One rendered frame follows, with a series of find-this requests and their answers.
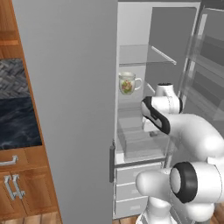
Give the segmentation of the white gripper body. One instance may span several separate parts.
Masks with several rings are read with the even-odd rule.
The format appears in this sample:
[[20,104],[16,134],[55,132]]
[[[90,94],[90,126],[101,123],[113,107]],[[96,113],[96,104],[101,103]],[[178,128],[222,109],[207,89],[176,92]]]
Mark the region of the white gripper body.
[[159,131],[159,128],[156,127],[149,119],[143,118],[143,131],[144,132],[157,132]]

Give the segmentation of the clear fridge drawer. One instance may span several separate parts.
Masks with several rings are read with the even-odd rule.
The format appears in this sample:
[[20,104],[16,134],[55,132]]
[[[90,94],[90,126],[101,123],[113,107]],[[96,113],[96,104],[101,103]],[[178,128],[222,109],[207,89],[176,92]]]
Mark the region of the clear fridge drawer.
[[124,156],[127,159],[140,157],[163,157],[169,137],[161,131],[150,136],[144,132],[142,114],[139,108],[126,108],[118,111],[117,136]]

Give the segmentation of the grey freezer drawer front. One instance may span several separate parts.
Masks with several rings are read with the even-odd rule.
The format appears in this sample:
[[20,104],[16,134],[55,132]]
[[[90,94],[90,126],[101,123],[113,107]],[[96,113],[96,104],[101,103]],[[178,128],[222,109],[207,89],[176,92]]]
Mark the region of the grey freezer drawer front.
[[117,219],[140,214],[146,207],[147,197],[126,199],[115,203],[115,217]]
[[139,172],[159,170],[163,167],[162,163],[142,164],[130,167],[123,167],[116,169],[116,183],[118,185],[133,183]]
[[117,185],[115,188],[115,198],[117,201],[120,200],[131,200],[135,198],[140,198],[141,194],[136,188],[134,182],[128,184]]

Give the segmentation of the grey closed fridge door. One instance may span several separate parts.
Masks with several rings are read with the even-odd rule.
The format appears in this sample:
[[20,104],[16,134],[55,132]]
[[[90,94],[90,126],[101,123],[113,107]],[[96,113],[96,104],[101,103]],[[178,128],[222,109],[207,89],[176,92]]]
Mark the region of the grey closed fridge door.
[[116,0],[12,0],[63,224],[112,224]]

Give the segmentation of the grey open fridge door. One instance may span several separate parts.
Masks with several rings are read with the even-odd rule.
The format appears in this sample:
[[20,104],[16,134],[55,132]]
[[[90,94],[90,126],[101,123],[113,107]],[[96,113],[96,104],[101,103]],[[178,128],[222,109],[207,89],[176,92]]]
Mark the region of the grey open fridge door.
[[209,121],[224,137],[224,0],[206,0],[190,37],[178,94],[188,114]]

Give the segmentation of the grey fridge body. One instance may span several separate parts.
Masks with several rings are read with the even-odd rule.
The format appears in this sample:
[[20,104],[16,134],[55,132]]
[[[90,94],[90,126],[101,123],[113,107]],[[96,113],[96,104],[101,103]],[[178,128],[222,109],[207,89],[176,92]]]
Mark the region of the grey fridge body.
[[[179,83],[186,68],[186,49],[193,33],[200,3],[194,0],[135,0],[120,1],[117,13],[117,72],[132,72],[137,78],[149,83],[156,90],[159,82],[170,82],[174,90],[179,90]],[[177,61],[172,63],[148,63],[144,66],[119,66],[120,46],[150,45]],[[137,215],[117,219],[116,209],[116,169],[153,163],[164,164],[168,161],[167,153],[171,151],[169,139],[163,157],[124,156],[117,136],[119,77],[116,78],[115,91],[115,177],[113,196],[113,219],[118,222],[123,218],[134,219]]]

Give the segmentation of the wooden cabinet drawer front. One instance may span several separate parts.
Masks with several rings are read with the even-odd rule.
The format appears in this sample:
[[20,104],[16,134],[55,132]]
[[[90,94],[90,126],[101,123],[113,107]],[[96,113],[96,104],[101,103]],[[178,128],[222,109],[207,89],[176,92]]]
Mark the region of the wooden cabinet drawer front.
[[0,150],[0,162],[11,161],[13,155],[18,156],[17,163],[14,165],[0,166],[0,172],[47,165],[46,148],[43,145]]

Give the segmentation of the floral glass mug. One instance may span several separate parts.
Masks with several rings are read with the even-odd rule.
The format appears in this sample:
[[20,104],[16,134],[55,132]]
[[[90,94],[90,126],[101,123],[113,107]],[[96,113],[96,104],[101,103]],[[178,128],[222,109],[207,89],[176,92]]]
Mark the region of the floral glass mug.
[[120,72],[119,77],[119,89],[123,95],[131,95],[134,91],[141,88],[143,80],[137,78],[132,72]]

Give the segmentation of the wooden cabinet door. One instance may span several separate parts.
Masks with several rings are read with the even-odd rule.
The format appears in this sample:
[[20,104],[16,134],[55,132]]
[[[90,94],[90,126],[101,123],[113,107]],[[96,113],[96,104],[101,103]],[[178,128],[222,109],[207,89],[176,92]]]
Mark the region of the wooden cabinet door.
[[14,171],[13,174],[19,175],[19,188],[25,191],[21,200],[28,215],[58,210],[51,174],[47,167]]
[[[11,199],[4,184],[4,176],[10,175],[10,188],[13,191],[15,200]],[[8,171],[0,172],[0,221],[7,221],[26,216],[22,200],[18,197],[17,191],[12,183],[12,176]]]

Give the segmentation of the wooden wall cabinet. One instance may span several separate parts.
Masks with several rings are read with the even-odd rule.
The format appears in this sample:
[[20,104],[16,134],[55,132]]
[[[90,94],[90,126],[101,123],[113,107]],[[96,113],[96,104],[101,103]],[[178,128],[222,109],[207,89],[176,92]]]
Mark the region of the wooden wall cabinet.
[[22,58],[23,50],[11,0],[0,0],[0,59]]

